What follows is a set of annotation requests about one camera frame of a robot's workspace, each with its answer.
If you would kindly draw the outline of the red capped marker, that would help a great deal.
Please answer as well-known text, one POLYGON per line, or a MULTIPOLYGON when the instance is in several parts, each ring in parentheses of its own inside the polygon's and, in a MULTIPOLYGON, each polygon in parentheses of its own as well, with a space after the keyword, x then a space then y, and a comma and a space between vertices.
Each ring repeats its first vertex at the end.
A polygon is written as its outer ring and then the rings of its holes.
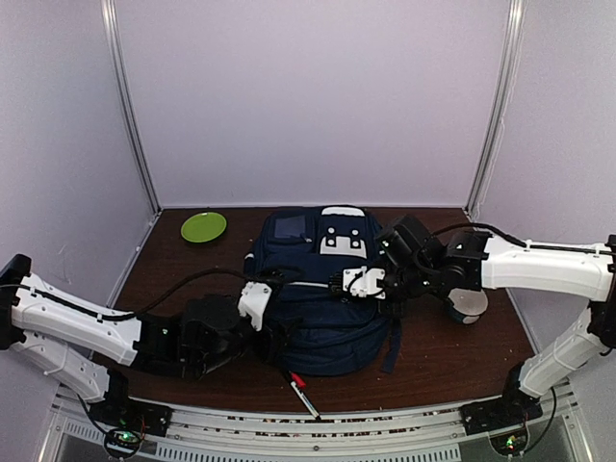
POLYGON ((293 382, 299 389, 304 389, 306 384, 304 380, 296 373, 289 372, 290 381, 293 382))

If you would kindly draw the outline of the navy blue backpack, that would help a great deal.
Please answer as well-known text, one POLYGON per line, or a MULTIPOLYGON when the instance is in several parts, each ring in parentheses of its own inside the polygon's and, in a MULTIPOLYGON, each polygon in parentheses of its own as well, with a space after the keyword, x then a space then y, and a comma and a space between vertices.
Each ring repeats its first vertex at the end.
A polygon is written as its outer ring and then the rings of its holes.
POLYGON ((384 347, 380 369, 394 370, 401 343, 399 321, 375 298, 334 295, 330 278, 344 269, 376 268, 381 226, 354 206, 301 207, 273 212, 244 258, 244 272, 279 276, 283 285, 269 305, 294 332, 277 360, 279 370, 340 376, 366 368, 384 347))

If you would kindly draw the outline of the black capped marker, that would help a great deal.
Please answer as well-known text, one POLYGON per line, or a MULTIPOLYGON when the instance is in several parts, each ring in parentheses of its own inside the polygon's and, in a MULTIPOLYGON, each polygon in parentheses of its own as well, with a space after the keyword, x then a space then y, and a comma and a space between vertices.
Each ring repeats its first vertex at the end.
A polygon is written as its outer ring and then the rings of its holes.
POLYGON ((293 389, 297 398, 300 400, 302 405, 307 410, 307 412, 312 416, 312 418, 315 421, 320 421, 321 413, 318 411, 318 409, 315 407, 312 401, 308 398, 308 396, 304 393, 303 388, 300 385, 300 383, 294 378, 292 378, 290 381, 290 386, 293 389))

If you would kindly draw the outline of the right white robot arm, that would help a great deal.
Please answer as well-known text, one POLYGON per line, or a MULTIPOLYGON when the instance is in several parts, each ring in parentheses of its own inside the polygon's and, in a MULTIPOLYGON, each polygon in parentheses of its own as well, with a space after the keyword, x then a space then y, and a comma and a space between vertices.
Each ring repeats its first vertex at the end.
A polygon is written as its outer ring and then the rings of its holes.
POLYGON ((615 348, 615 238, 598 244, 521 240, 486 223, 445 227, 447 242, 407 215, 384 227, 376 241, 394 267, 386 293, 402 299, 446 297, 456 290, 526 289, 587 300, 577 320, 548 347, 514 367, 494 403, 500 424, 511 425, 550 387, 595 356, 615 348))

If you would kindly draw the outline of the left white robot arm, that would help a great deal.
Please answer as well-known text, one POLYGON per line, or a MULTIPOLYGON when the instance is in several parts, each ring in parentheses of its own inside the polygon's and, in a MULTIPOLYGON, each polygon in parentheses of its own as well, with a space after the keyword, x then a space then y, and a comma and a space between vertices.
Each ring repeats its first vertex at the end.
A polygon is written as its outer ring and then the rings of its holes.
POLYGON ((120 366, 153 375, 199 379, 244 354, 264 325, 267 308, 289 281, 282 269, 244 276, 238 297, 207 295, 180 314, 153 309, 176 291, 225 269, 206 269, 175 284, 139 312, 120 312, 52 287, 31 270, 32 260, 14 255, 1 269, 1 348, 27 356, 46 375, 83 401, 100 403, 118 427, 132 425, 138 405, 128 380, 91 362, 85 348, 120 366))

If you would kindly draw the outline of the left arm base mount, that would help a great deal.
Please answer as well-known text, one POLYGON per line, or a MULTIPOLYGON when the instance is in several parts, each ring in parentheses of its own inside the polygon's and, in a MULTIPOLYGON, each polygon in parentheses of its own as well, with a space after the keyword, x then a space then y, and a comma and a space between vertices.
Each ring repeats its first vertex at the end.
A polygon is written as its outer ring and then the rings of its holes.
POLYGON ((124 406, 105 401, 86 404, 84 410, 102 433, 104 450, 115 459, 136 455, 146 436, 165 437, 172 417, 168 406, 132 399, 124 406))

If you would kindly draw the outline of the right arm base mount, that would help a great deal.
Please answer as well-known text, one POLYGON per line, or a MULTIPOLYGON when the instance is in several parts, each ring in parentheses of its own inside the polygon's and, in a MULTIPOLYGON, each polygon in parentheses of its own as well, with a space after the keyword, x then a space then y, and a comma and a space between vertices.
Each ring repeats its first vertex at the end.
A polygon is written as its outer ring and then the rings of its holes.
POLYGON ((543 416, 538 401, 493 398, 463 405, 460 409, 467 436, 486 433, 492 450, 501 456, 522 455, 530 448, 530 421, 543 416))

